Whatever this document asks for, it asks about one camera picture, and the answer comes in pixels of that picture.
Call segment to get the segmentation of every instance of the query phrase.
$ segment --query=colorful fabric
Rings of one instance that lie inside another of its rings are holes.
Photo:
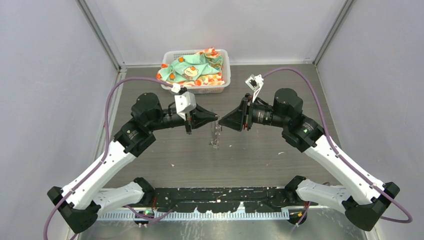
[[[156,78],[183,87],[223,85],[222,63],[223,57],[214,48],[208,48],[162,64]]]

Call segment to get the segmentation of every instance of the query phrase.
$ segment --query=laundry basket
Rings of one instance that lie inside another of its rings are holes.
[[[202,51],[200,50],[179,50],[179,51],[169,51],[165,53],[163,56],[162,63],[164,64],[171,64],[173,61],[178,59],[181,56],[184,55],[193,55],[195,53],[198,53]],[[187,89],[189,92],[193,94],[219,94],[224,91],[224,88],[226,88],[228,85],[230,85],[230,77],[231,77],[231,71],[230,71],[230,60],[228,58],[228,53],[224,49],[215,49],[219,54],[222,56],[222,80],[225,82],[222,85],[211,85],[211,86],[187,86]],[[163,89],[169,90],[171,92],[171,88],[165,85],[162,85]]]

